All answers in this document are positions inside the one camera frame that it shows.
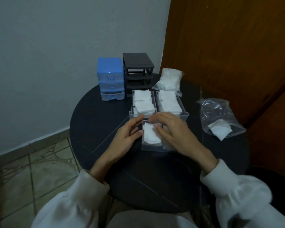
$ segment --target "drawer handle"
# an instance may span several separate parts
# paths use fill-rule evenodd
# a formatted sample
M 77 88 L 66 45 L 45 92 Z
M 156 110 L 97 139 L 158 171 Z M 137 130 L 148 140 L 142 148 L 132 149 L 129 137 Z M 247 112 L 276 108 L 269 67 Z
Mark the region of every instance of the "drawer handle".
M 115 79 L 115 75 L 112 78 L 110 78 L 109 76 L 106 76 L 106 77 L 108 80 L 114 80 Z
M 110 99 L 116 99 L 116 98 L 117 98 L 117 95 L 116 95 L 116 94 L 111 94 L 111 95 L 109 95 L 109 98 L 110 98 Z
M 111 84 L 111 85 L 109 85 L 109 88 L 110 89 L 116 89 L 116 85 L 115 84 Z

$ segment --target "round black table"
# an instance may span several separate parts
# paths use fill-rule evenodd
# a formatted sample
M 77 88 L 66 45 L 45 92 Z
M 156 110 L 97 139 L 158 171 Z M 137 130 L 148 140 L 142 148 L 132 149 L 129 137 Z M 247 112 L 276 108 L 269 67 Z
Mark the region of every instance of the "round black table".
M 188 127 L 217 158 L 222 158 L 237 174 L 248 168 L 248 143 L 244 134 L 224 139 L 203 132 L 199 116 L 202 97 L 199 86 L 182 81 L 181 101 L 189 112 Z M 74 154 L 84 169 L 95 161 L 111 143 L 116 131 L 129 120 L 131 98 L 102 101 L 99 86 L 91 89 L 77 104 L 70 123 Z M 179 213 L 199 204 L 200 168 L 178 153 L 141 150 L 141 138 L 107 173 L 105 181 L 118 200 L 154 212 Z

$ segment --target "black shelf organizer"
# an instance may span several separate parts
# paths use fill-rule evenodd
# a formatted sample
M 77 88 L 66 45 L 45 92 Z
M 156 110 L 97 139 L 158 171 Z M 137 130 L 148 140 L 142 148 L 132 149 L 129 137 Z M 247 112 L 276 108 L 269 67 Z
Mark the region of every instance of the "black shelf organizer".
M 128 97 L 132 90 L 151 89 L 154 64 L 146 53 L 123 53 L 125 90 Z

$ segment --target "clear plastic bag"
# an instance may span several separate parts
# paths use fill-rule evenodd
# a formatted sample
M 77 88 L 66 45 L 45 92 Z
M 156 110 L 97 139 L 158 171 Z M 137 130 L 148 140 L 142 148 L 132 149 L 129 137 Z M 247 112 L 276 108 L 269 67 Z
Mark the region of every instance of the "clear plastic bag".
M 163 68 L 160 80 L 152 87 L 152 89 L 174 91 L 179 96 L 182 96 L 180 81 L 183 75 L 183 71 Z
M 236 120 L 228 101 L 219 98 L 202 98 L 196 103 L 201 104 L 201 126 L 205 133 L 213 135 L 208 125 L 219 119 L 225 120 L 231 126 L 232 132 L 226 138 L 246 132 L 246 129 Z

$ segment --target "brown door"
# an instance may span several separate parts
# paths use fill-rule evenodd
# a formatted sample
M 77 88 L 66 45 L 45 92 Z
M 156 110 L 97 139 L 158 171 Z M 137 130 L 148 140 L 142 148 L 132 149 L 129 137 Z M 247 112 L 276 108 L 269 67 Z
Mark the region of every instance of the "brown door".
M 285 92 L 247 131 L 250 165 L 261 166 L 285 176 Z
M 285 84 L 285 0 L 171 0 L 165 67 L 247 124 Z

